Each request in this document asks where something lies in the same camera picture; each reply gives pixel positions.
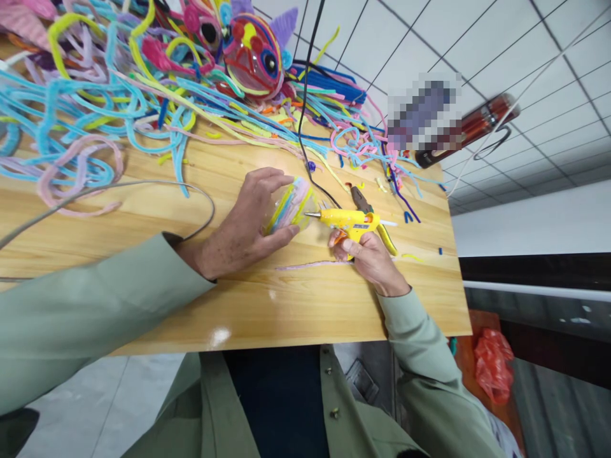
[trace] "white wall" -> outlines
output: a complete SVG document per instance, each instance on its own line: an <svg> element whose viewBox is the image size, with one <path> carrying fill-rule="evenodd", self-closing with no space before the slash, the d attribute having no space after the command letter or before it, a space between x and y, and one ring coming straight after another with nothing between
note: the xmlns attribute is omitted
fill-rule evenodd
<svg viewBox="0 0 611 458"><path fill-rule="evenodd" d="M458 256L611 252L611 180L452 218Z"/></svg>

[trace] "yellow glue gun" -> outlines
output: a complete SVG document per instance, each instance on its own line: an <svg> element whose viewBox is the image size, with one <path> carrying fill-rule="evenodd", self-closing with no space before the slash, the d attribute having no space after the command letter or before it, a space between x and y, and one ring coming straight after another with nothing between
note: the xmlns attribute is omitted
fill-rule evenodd
<svg viewBox="0 0 611 458"><path fill-rule="evenodd" d="M363 213L359 210L326 209L314 213L306 212L305 215L319 218L331 229L339 229L343 234L335 240L336 245L344 239L351 239L359 243L365 232L376 230L380 224L394 225L388 221L382 221L375 213Z"/></svg>

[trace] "red thermos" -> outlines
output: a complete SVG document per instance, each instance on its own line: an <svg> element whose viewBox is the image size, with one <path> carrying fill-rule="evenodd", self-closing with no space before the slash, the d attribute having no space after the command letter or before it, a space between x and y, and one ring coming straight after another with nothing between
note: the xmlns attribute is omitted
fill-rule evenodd
<svg viewBox="0 0 611 458"><path fill-rule="evenodd" d="M513 98L513 96L511 96L511 94L505 93L497 95L494 99L487 101L481 107L466 115L462 119L461 147L464 148L468 144L471 144L474 141L484 137L486 134L492 132L515 101L516 100ZM509 116L505 119L503 124L515 119L519 114L520 107L516 106L514 110L509 113ZM452 149L445 151L434 151L429 149L417 151L416 162L420 165L420 167L426 169L457 151L459 150Z"/></svg>

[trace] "sleeve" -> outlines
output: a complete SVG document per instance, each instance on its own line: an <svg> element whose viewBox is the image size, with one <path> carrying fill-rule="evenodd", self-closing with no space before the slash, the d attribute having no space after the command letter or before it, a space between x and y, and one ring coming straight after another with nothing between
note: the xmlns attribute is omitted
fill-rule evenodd
<svg viewBox="0 0 611 458"><path fill-rule="evenodd" d="M378 299L404 373L397 391L414 440L431 456L504 458L484 407L464 387L445 336L415 292Z"/></svg>
<svg viewBox="0 0 611 458"><path fill-rule="evenodd" d="M211 289L158 234L95 264L0 294L0 415L159 325Z"/></svg>

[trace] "ceiling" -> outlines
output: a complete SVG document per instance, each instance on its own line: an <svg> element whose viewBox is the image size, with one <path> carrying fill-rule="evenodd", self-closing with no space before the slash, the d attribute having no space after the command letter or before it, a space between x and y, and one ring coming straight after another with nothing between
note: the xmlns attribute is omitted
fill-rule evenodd
<svg viewBox="0 0 611 458"><path fill-rule="evenodd" d="M288 48L304 59L319 1L253 4L268 18L299 7ZM384 115L388 92L411 87L420 73L461 73L457 110L464 116L500 93L517 97L607 6L607 0L327 0L314 48L318 54L341 26L320 64L352 74ZM469 162L449 199L452 214L611 178L609 43L611 10L524 94L509 140ZM381 117L370 123L381 126ZM478 146L441 162L448 186Z"/></svg>

